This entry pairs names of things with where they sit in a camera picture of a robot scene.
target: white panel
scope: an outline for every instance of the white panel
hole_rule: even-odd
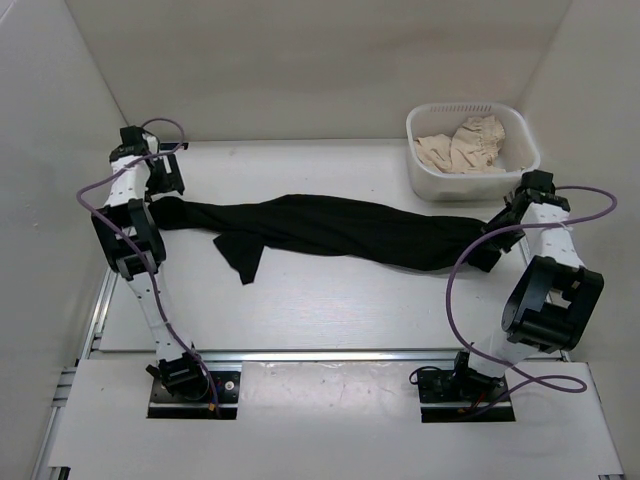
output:
[[[178,162],[185,197],[200,202],[237,204],[311,193],[485,220],[502,208],[501,202],[420,200],[409,186],[406,149],[401,140],[196,143],[179,153]],[[447,271],[403,271],[355,257],[267,248],[255,283],[242,286],[214,237],[193,230],[163,233],[174,311],[200,349],[458,347],[444,313]],[[490,274],[469,267],[459,275],[455,313],[471,340],[499,325],[524,267],[515,248]],[[101,349],[155,349],[137,300],[123,282],[116,286]]]
[[[569,0],[68,4],[127,120],[228,140],[402,137],[423,103],[513,104]]]
[[[557,205],[548,203],[531,204],[522,217],[522,223],[562,223],[569,220],[570,212],[562,210]],[[551,257],[560,265],[580,268],[584,262],[580,260],[573,245],[569,228],[533,228],[525,231],[529,255]]]
[[[0,477],[13,480],[30,474],[95,299],[104,267],[74,194],[108,172],[122,119],[61,1],[13,3],[0,79]]]
[[[620,198],[610,218],[574,229],[576,250],[605,290],[573,354],[588,360],[627,474],[640,478],[640,7],[576,0],[522,111],[556,184],[591,184]],[[606,204],[568,194],[572,212]]]
[[[530,386],[517,421],[420,423],[415,364],[245,364],[236,421],[147,420],[145,359],[80,364],[50,465],[69,480],[597,479],[621,473],[584,364],[581,395]],[[508,374],[509,382],[518,375]]]

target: white wall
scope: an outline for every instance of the white wall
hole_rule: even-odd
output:
[[[617,213],[574,232],[606,282],[574,357],[589,362],[626,472],[640,478],[638,1],[574,0],[521,107],[558,184],[601,186],[620,199]],[[605,203],[571,199],[577,214]]]
[[[0,14],[9,2],[0,0]],[[75,191],[123,124],[62,0],[0,20],[0,478],[28,478],[104,263]]]
[[[422,103],[512,104],[569,0],[67,3],[129,122],[225,140],[402,137]]]

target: white basket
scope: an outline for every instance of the white basket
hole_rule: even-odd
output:
[[[418,158],[414,140],[444,133],[453,137],[469,117],[495,115],[505,130],[496,159],[506,173],[442,173],[427,168]],[[501,198],[520,181],[524,172],[540,166],[540,154],[527,124],[513,108],[491,102],[431,103],[414,108],[407,117],[409,150],[407,166],[413,190],[425,200],[487,200]]]

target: cable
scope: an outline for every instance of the cable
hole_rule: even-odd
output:
[[[475,401],[475,402],[473,402],[473,403],[471,404],[471,406],[466,407],[466,408],[461,408],[460,410],[458,410],[458,412],[459,412],[459,413],[470,413],[470,412],[473,412],[473,411],[478,407],[478,405],[480,405],[480,403],[482,402],[482,400],[484,400],[484,399],[485,399],[485,397],[486,397],[486,396],[487,396],[487,392],[482,392],[482,393],[478,396],[478,398],[476,399],[476,401]]]
[[[529,385],[530,383],[537,383],[537,384],[543,385],[543,386],[545,386],[547,388],[551,388],[553,390],[557,390],[557,391],[565,392],[565,393],[582,393],[582,392],[587,390],[587,384],[584,381],[582,381],[581,379],[579,379],[579,378],[571,377],[571,376],[568,376],[568,375],[543,375],[543,376],[540,376],[540,377],[534,377],[533,375],[530,375],[530,374],[522,371],[521,369],[517,368],[515,365],[511,364],[510,362],[508,362],[506,360],[502,360],[500,358],[493,357],[493,356],[491,356],[491,355],[489,355],[487,353],[484,353],[484,352],[478,350],[471,343],[469,343],[469,342],[467,342],[467,340],[465,340],[465,338],[460,333],[460,330],[458,330],[456,322],[455,322],[455,320],[453,318],[453,308],[452,308],[453,281],[455,280],[456,275],[458,274],[458,272],[460,270],[460,267],[462,266],[464,261],[467,259],[469,254],[475,248],[477,248],[479,245],[481,245],[482,243],[486,242],[487,240],[489,240],[489,239],[491,239],[493,237],[496,237],[496,236],[501,235],[503,233],[513,232],[513,231],[516,231],[516,230],[525,230],[525,229],[529,229],[529,228],[559,228],[559,227],[566,228],[569,225],[576,225],[576,224],[579,224],[579,223],[590,222],[592,220],[597,220],[599,218],[604,217],[605,215],[608,215],[613,210],[615,210],[615,208],[618,206],[618,199],[616,198],[616,196],[614,194],[612,194],[610,192],[607,192],[605,190],[599,189],[599,188],[584,187],[584,186],[578,186],[578,185],[567,185],[567,186],[563,186],[563,187],[558,187],[558,188],[556,188],[556,190],[583,190],[583,191],[587,191],[587,192],[599,193],[601,195],[604,195],[605,197],[608,197],[609,200],[611,200],[611,205],[609,205],[607,208],[605,208],[601,212],[596,213],[594,215],[589,215],[589,216],[586,216],[586,217],[570,219],[570,220],[567,220],[566,222],[563,222],[563,223],[557,223],[557,222],[529,223],[529,224],[522,224],[522,225],[511,225],[511,226],[507,226],[507,227],[498,228],[497,230],[493,230],[492,232],[489,232],[489,233],[486,233],[485,235],[482,235],[476,241],[471,243],[471,245],[469,245],[462,252],[460,257],[458,257],[458,260],[456,260],[456,263],[454,264],[453,269],[451,270],[451,273],[449,274],[449,279],[447,281],[447,289],[446,289],[446,294],[445,294],[445,307],[446,307],[446,311],[447,311],[447,320],[449,321],[449,327],[451,328],[451,331],[453,332],[453,334],[456,337],[456,339],[462,344],[462,346],[464,346],[467,350],[469,350],[469,352],[473,352],[473,353],[475,353],[476,355],[479,355],[482,358],[485,358],[487,360],[491,360],[492,362],[499,363],[501,365],[505,365],[508,368],[511,368],[514,372],[520,374],[521,376],[523,376],[523,377],[525,377],[527,379],[524,382],[522,382],[522,383],[516,385],[515,387],[509,389],[507,392],[505,392],[502,395],[500,395],[497,399],[493,400],[488,405],[482,407],[481,409],[474,410],[473,413],[471,413],[469,415],[466,415],[465,418],[471,418],[471,417],[475,417],[477,415],[481,415],[482,413],[486,412],[489,408],[493,407],[496,403],[502,401],[504,398],[508,397],[509,395],[511,395],[516,390],[519,390],[520,388],[522,388],[522,387],[524,387],[526,385]],[[568,380],[568,381],[572,381],[572,382],[577,383],[579,385],[579,387],[576,387],[576,388],[563,387],[561,385],[555,385],[553,383],[548,383],[547,380]]]
[[[131,248],[133,253],[135,253],[136,256],[140,259],[140,262],[144,266],[144,269],[149,274],[149,278],[151,280],[151,286],[152,286],[152,290],[153,290],[153,296],[155,298],[156,305],[158,306],[158,313],[160,313],[160,317],[162,318],[162,321],[166,325],[167,330],[169,331],[169,333],[171,334],[173,339],[176,341],[176,343],[178,345],[180,345],[180,347],[191,356],[191,358],[200,366],[200,368],[205,373],[205,375],[207,377],[207,381],[209,382],[209,385],[212,386],[212,388],[211,388],[211,401],[210,401],[210,407],[209,408],[212,409],[212,406],[213,406],[213,410],[215,410],[216,415],[218,417],[220,417],[220,409],[218,408],[218,392],[216,392],[215,382],[213,381],[213,377],[211,376],[211,372],[209,372],[209,369],[207,368],[207,365],[204,363],[204,361],[202,360],[202,357],[200,357],[198,352],[195,349],[191,349],[190,347],[188,347],[184,343],[184,341],[180,338],[180,336],[176,333],[176,331],[174,330],[173,326],[171,325],[171,322],[169,321],[169,318],[167,317],[167,314],[166,314],[166,312],[164,310],[164,307],[162,306],[162,300],[160,300],[160,291],[158,289],[158,283],[156,282],[156,278],[155,278],[155,269],[149,264],[149,262],[147,260],[147,257],[142,252],[142,250],[140,250],[137,247],[137,245],[133,242],[133,240],[131,240],[131,237],[129,237],[122,229],[118,228],[118,226],[116,224],[114,224],[111,220],[109,220],[107,217],[102,215],[95,207],[93,207],[84,198],[82,198],[82,196],[85,193],[87,193],[87,192],[89,192],[91,190],[94,190],[94,189],[96,189],[98,187],[101,187],[103,185],[106,185],[107,183],[113,182],[115,179],[117,179],[120,176],[124,175],[124,173],[129,168],[137,165],[138,163],[143,162],[143,161],[147,161],[147,160],[154,160],[156,158],[164,157],[166,155],[171,155],[171,154],[177,152],[182,147],[182,145],[185,142],[185,132],[184,132],[184,129],[182,128],[182,125],[180,125],[178,122],[176,122],[174,120],[171,120],[171,119],[168,119],[168,118],[157,117],[157,118],[152,118],[150,120],[147,120],[146,122],[144,122],[141,125],[141,127],[144,128],[144,127],[146,127],[147,125],[149,125],[152,122],[167,122],[167,123],[170,123],[170,124],[174,125],[180,131],[180,141],[176,144],[176,146],[173,149],[171,149],[170,151],[168,151],[168,152],[150,153],[150,154],[147,154],[147,155],[144,155],[142,157],[139,157],[139,158],[136,158],[136,159],[132,160],[131,162],[127,163],[124,166],[124,168],[118,170],[116,173],[108,176],[107,178],[105,178],[103,180],[100,180],[99,182],[92,183],[91,185],[87,185],[86,187],[83,187],[80,190],[78,190],[78,192],[76,193],[76,200],[78,201],[78,203],[80,205],[82,205],[85,209],[87,209],[89,212],[91,212],[91,214],[93,216],[95,216],[98,220],[100,220],[107,227],[109,227],[109,229],[111,231],[113,231],[116,235],[119,235],[120,238],[122,238],[122,240],[124,241],[124,243],[126,243],[127,246],[129,248]]]
[[[185,400],[189,400],[190,402],[197,402],[199,400],[202,400],[205,395],[207,393],[209,393],[209,390],[211,390],[211,385],[209,385],[209,378],[207,378],[207,386],[204,389],[204,392],[202,392],[202,394],[198,395],[197,397],[187,397],[184,393],[182,394],[182,398],[184,398]]]
[[[411,385],[417,385],[417,384],[418,384],[418,378],[417,378],[417,377],[416,377],[416,381],[415,381],[415,382],[414,382],[413,380],[411,380],[411,379],[413,378],[413,376],[414,376],[414,375],[417,375],[417,374],[418,374],[418,372],[421,372],[422,370],[437,370],[437,371],[439,371],[439,372],[440,372],[440,371],[442,371],[442,369],[441,369],[441,368],[438,368],[438,367],[432,367],[432,366],[430,366],[430,365],[427,365],[427,366],[424,366],[424,367],[418,367],[418,368],[416,368],[413,372],[411,372],[411,373],[409,374],[409,383],[410,383]]]

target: metal base plate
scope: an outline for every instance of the metal base plate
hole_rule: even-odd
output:
[[[211,371],[211,376],[218,392],[220,418],[209,410],[209,394],[198,400],[172,395],[157,379],[154,379],[151,387],[147,418],[235,420],[238,415],[241,372],[215,370]]]
[[[210,472],[234,480],[596,480],[622,473],[584,364],[527,362],[530,375],[576,376],[589,388],[567,395],[528,385],[512,395],[517,422],[429,426],[418,424],[417,388],[408,382],[425,362],[247,362],[242,412],[233,422],[210,422],[146,418],[153,379],[144,369],[152,360],[80,362],[48,465],[91,480]],[[522,379],[508,371],[507,380]]]

